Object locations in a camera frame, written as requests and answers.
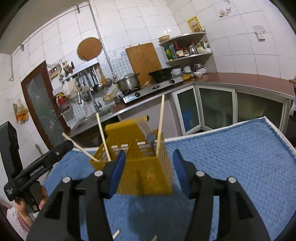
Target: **metal pipe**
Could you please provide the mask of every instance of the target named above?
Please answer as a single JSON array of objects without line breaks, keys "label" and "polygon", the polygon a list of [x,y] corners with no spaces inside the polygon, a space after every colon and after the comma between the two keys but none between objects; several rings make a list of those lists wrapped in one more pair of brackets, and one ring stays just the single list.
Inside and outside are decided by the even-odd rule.
[{"label": "metal pipe", "polygon": [[104,46],[104,43],[103,43],[103,40],[102,40],[102,37],[101,37],[100,31],[99,31],[99,27],[98,27],[98,25],[96,24],[96,19],[94,18],[94,12],[93,12],[93,10],[92,10],[92,7],[91,7],[91,3],[90,3],[90,1],[88,1],[88,3],[89,3],[89,8],[90,8],[90,10],[91,10],[91,15],[92,15],[93,20],[94,20],[94,24],[95,24],[95,26],[96,26],[96,31],[98,32],[99,39],[100,39],[100,41],[101,41],[101,43],[102,43],[102,47],[103,47],[103,50],[104,50],[104,53],[105,53],[105,56],[106,56],[107,62],[108,62],[108,64],[109,64],[109,67],[110,67],[110,69],[111,69],[111,72],[113,73],[113,68],[112,68],[112,66],[111,66],[111,63],[110,63],[109,57],[108,57],[108,55],[107,55],[107,51],[106,51],[106,49],[105,49],[105,46]]}]

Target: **blue towel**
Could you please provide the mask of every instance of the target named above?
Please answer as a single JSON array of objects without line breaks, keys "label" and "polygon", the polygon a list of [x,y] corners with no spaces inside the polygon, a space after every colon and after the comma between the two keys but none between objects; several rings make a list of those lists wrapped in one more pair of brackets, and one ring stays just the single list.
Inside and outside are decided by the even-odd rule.
[{"label": "blue towel", "polygon": [[[266,119],[255,119],[215,132],[204,133],[166,143],[172,161],[179,149],[186,161],[214,178],[235,176],[257,208],[274,240],[296,210],[296,157]],[[87,177],[94,171],[89,158],[71,151],[55,166],[44,181],[52,193],[65,176]],[[81,198],[81,237],[87,238],[85,212]],[[116,194],[105,200],[112,233],[120,229],[117,241],[184,240],[194,200],[182,194],[174,171],[172,196],[124,196]],[[218,198],[214,199],[210,240],[218,229]]]}]

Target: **glass cabinet door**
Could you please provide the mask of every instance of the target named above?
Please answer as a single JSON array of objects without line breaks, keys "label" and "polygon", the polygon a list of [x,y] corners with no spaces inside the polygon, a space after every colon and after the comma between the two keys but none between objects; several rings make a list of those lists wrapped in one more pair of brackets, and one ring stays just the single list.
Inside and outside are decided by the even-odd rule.
[{"label": "glass cabinet door", "polygon": [[201,125],[194,86],[176,91],[173,96],[183,135],[197,132]]},{"label": "glass cabinet door", "polygon": [[236,122],[235,90],[198,87],[201,100],[202,127],[216,129]]},{"label": "glass cabinet door", "polygon": [[283,103],[256,95],[237,92],[237,122],[266,116],[280,128]]}]

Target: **silver screw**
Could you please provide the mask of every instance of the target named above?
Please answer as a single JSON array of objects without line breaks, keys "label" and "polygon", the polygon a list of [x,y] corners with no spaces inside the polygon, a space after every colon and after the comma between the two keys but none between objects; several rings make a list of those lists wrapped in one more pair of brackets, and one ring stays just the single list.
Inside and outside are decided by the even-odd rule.
[{"label": "silver screw", "polygon": [[228,181],[230,183],[235,183],[237,180],[234,177],[230,177],[230,178],[228,178]]},{"label": "silver screw", "polygon": [[95,175],[96,177],[100,177],[100,176],[103,175],[103,172],[102,172],[102,171],[95,171],[95,172],[94,172],[94,175]]},{"label": "silver screw", "polygon": [[197,171],[195,173],[198,177],[203,177],[205,175],[205,173],[203,171]]},{"label": "silver screw", "polygon": [[63,178],[63,182],[64,183],[68,183],[69,181],[71,181],[71,178],[70,177],[64,177]]}]

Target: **wooden chopstick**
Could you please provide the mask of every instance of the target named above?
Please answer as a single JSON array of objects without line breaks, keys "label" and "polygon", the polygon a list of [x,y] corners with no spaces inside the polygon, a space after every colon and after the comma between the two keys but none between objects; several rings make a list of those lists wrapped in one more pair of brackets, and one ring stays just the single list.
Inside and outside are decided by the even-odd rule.
[{"label": "wooden chopstick", "polygon": [[89,154],[87,151],[85,151],[80,145],[78,145],[75,141],[73,141],[70,137],[68,137],[66,135],[66,133],[63,132],[62,136],[66,139],[66,140],[69,140],[69,141],[72,141],[73,142],[73,145],[81,150],[85,155],[87,155],[89,158],[91,158],[92,160],[94,161],[99,161],[97,158],[93,157],[91,154]]},{"label": "wooden chopstick", "polygon": [[103,132],[103,128],[102,128],[102,124],[101,124],[100,116],[99,116],[98,112],[96,113],[96,119],[98,120],[98,125],[99,125],[99,129],[100,129],[100,133],[101,133],[101,137],[102,137],[102,140],[103,140],[103,144],[104,144],[104,147],[105,147],[105,151],[106,151],[106,154],[107,154],[108,161],[111,161],[111,157],[110,157],[110,154],[109,154],[109,151],[108,151],[107,143],[106,143],[106,140],[105,140],[105,136],[104,136],[104,132]]},{"label": "wooden chopstick", "polygon": [[160,106],[160,117],[159,117],[159,126],[158,126],[158,135],[157,135],[157,145],[156,145],[156,156],[159,154],[160,149],[160,139],[161,139],[161,130],[163,128],[163,111],[165,107],[165,95],[161,97],[161,106]]}]

